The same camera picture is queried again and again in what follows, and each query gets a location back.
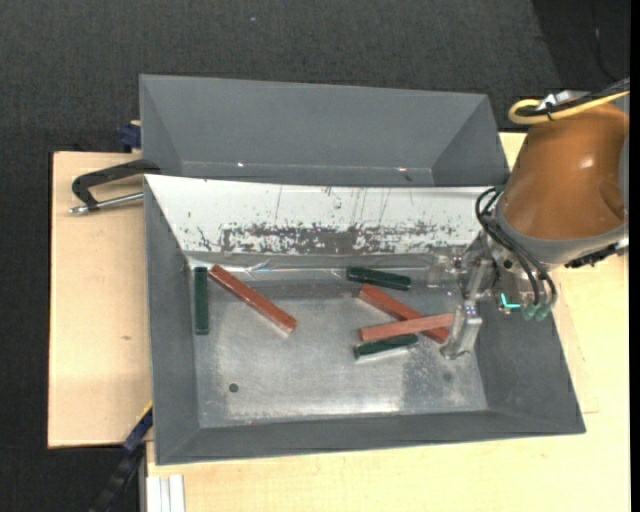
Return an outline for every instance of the metal clamp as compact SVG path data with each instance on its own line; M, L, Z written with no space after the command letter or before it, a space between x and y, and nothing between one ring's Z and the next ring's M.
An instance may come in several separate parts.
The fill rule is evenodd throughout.
M136 199L142 199L142 192L136 194L129 194L126 196L116 197L108 199L106 201L98 201L89 189L105 183L128 178L137 174L160 174L160 168L149 160L136 160L134 162L128 162L126 164L116 165L114 167L108 167L107 169L101 169L99 171L90 172L78 176L71 185L71 190L80 199L84 205L76 206L69 209L70 213L85 213L107 206L115 206L117 204L125 203L128 201L134 201Z

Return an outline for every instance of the wooden board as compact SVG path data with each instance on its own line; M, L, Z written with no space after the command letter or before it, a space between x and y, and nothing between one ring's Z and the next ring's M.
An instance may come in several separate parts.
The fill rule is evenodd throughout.
M54 155L49 447L121 443L151 399L142 203L72 215L76 176L136 155ZM97 189L139 191L141 178Z

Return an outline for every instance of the wooden table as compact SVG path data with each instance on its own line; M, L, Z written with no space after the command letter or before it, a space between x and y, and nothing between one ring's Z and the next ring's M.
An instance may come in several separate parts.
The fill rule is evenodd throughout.
M513 162L523 136L501 137ZM121 443L151 398L141 205L67 213L75 176L136 158L54 157L51 448ZM98 193L139 187L138 178ZM148 474L183 474L189 512L628 510L628 259L555 278L584 435L180 466L156 466L149 442Z

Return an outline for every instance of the black carpet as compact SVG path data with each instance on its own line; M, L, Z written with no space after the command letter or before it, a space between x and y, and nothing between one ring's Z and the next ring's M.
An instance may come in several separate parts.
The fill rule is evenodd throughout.
M506 111L520 97L629 75L630 5L0 2L0 509L86 510L119 459L45 449L48 152L122 151L139 73L481 92L511 130ZM135 508L134 486L117 510Z

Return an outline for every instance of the wooden stick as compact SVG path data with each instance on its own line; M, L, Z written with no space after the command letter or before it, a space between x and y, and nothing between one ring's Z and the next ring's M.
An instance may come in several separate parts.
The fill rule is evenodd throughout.
M415 320L424 316L422 313L369 284L362 285L358 298L398 320ZM444 343L449 337L449 329L436 327L435 329L422 331L421 334L431 338L436 343Z
M240 279L233 277L220 265L214 265L213 268L209 270L209 275L216 283L229 290L262 316L271 320L287 334L291 333L298 324L295 318L282 311L273 302L269 301L263 295L260 295L250 286L244 284Z
M452 323L453 313L445 313L444 315L423 316L422 318L414 318L413 320L363 327L359 332L362 341L373 341L381 338L390 338L391 336L399 336L400 334L429 331L436 327L451 325Z

